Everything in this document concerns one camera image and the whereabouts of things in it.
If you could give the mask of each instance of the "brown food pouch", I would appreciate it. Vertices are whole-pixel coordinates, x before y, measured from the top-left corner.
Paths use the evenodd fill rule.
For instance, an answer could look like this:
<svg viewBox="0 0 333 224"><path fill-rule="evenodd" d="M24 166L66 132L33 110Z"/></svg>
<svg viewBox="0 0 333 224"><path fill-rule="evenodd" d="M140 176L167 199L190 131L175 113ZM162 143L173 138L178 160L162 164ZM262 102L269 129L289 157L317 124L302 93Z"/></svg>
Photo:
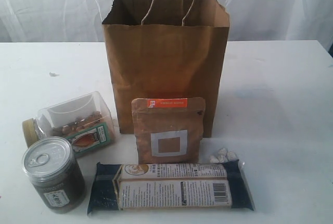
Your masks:
<svg viewBox="0 0 333 224"><path fill-rule="evenodd" d="M201 97L132 101L139 163L196 163L203 135Z"/></svg>

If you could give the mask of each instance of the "white backdrop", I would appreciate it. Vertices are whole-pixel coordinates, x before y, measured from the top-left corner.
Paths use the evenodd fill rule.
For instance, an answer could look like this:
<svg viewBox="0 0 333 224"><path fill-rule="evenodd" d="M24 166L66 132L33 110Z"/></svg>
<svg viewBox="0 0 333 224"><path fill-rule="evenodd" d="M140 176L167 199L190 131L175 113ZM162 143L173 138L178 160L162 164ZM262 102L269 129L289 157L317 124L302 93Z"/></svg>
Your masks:
<svg viewBox="0 0 333 224"><path fill-rule="evenodd" d="M113 0L0 0L0 42L103 41ZM333 0L218 0L231 16L229 40L333 42Z"/></svg>

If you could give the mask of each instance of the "can lid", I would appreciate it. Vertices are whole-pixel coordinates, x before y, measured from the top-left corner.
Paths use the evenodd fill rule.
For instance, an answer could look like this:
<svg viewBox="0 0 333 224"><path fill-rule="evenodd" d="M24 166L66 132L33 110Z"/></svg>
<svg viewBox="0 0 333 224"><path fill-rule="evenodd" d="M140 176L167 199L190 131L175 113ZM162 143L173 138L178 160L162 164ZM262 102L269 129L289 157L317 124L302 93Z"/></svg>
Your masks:
<svg viewBox="0 0 333 224"><path fill-rule="evenodd" d="M44 182L64 172L74 159L70 143L49 137L34 143L23 155L23 171L33 181Z"/></svg>
<svg viewBox="0 0 333 224"><path fill-rule="evenodd" d="M30 147L32 144L38 141L38 136L33 121L34 119L31 118L22 122L22 129L27 147Z"/></svg>

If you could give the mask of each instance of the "white pebble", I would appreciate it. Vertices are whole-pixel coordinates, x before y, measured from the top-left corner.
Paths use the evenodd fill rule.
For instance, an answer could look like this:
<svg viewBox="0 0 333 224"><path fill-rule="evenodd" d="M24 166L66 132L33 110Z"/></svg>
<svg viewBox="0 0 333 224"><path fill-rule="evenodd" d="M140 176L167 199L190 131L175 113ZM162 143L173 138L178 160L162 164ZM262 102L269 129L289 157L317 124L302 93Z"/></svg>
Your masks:
<svg viewBox="0 0 333 224"><path fill-rule="evenodd" d="M217 159L215 157L215 155L211 155L211 156L209 156L209 162L210 163L219 163L220 161L219 161L219 159Z"/></svg>
<svg viewBox="0 0 333 224"><path fill-rule="evenodd" d="M238 160L238 157L235 152L228 152L227 158L229 161L235 161Z"/></svg>
<svg viewBox="0 0 333 224"><path fill-rule="evenodd" d="M217 158L221 163L226 163L228 161L227 157L225 157L224 155L218 155Z"/></svg>
<svg viewBox="0 0 333 224"><path fill-rule="evenodd" d="M217 152L219 155L227 156L228 150L224 147Z"/></svg>

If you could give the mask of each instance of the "white table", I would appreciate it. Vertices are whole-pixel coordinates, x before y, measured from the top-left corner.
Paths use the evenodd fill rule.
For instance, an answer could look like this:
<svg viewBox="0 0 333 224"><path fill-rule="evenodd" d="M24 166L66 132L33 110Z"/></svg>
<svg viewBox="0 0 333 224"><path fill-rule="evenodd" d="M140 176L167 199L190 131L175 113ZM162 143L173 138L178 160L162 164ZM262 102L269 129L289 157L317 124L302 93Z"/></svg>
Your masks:
<svg viewBox="0 0 333 224"><path fill-rule="evenodd" d="M135 137L79 159L89 188L75 210L48 210L21 169L21 122L99 91L117 116L104 43L0 44L0 223L332 223L333 59L317 41L229 42L213 138L245 161L257 211L100 211L86 215L98 161L137 162Z"/></svg>

